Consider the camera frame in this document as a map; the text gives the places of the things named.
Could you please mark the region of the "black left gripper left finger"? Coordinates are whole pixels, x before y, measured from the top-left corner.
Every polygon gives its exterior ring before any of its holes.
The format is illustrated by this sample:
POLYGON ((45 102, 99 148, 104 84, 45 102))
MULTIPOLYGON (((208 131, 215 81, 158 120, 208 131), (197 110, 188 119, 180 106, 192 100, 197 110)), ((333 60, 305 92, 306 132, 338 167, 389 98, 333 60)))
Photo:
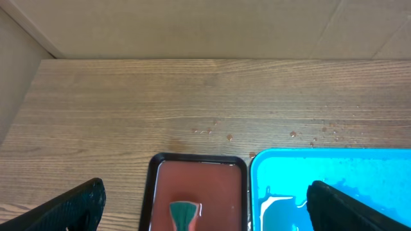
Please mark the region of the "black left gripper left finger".
POLYGON ((1 224, 1 230, 96 231, 106 202, 102 179, 93 178, 1 224))

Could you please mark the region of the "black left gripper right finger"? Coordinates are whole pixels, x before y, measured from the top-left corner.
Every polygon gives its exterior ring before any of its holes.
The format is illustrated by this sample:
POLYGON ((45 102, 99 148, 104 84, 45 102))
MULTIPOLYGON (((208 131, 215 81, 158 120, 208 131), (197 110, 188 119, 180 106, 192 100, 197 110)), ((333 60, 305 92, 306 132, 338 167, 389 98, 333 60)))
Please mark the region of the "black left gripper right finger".
POLYGON ((410 227, 321 181, 308 187, 306 197, 314 231, 410 231, 410 227))

